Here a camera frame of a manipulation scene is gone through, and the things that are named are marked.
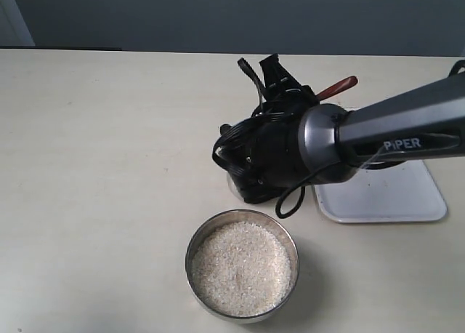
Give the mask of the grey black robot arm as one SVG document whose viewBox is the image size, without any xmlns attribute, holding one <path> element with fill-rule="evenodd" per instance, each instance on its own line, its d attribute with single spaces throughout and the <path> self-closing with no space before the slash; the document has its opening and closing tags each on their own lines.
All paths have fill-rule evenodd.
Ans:
<svg viewBox="0 0 465 333">
<path fill-rule="evenodd" d="M 346 182 L 358 169 L 464 154 L 463 61 L 444 79 L 354 111 L 328 98 L 353 87 L 355 77 L 317 95 L 277 55 L 260 62 L 261 76 L 244 59 L 238 65 L 259 105 L 247 119 L 221 126 L 212 158 L 248 204 L 282 204 L 295 190 Z"/>
</svg>

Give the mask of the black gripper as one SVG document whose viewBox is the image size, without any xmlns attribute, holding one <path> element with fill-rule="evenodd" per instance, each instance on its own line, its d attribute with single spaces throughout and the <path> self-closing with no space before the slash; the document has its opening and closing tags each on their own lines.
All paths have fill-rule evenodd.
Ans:
<svg viewBox="0 0 465 333">
<path fill-rule="evenodd" d="M 221 168 L 247 204 L 277 198 L 309 174 L 297 132 L 304 113 L 318 105 L 315 93 L 280 64 L 278 54 L 259 62 L 264 85 L 245 58 L 238 66 L 254 83 L 259 106 L 242 122 L 221 129 Z M 263 95 L 277 95 L 263 102 Z"/>
</svg>

